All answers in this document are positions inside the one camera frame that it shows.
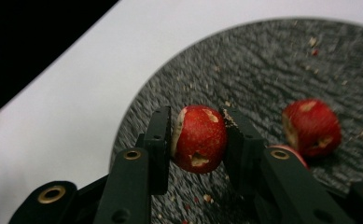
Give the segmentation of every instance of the red fruit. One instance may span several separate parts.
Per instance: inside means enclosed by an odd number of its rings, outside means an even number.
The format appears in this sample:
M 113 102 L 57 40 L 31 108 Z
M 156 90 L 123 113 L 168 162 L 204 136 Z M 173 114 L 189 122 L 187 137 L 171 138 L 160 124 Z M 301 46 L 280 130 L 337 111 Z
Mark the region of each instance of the red fruit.
M 189 105 L 181 110 L 171 149 L 176 165 L 195 174 L 212 172 L 221 163 L 226 144 L 225 122 L 215 109 Z
M 324 157 L 342 141 L 335 113 L 318 99 L 299 100 L 282 113 L 286 140 L 302 157 Z

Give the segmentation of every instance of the white table surface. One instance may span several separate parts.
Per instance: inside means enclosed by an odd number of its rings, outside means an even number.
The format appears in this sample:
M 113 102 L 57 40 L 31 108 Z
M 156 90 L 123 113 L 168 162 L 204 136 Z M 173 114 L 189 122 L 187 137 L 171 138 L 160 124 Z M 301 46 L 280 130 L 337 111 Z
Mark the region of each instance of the white table surface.
M 0 223 L 53 180 L 106 175 L 133 97 L 177 53 L 231 27 L 280 18 L 363 26 L 363 0 L 121 0 L 0 110 Z

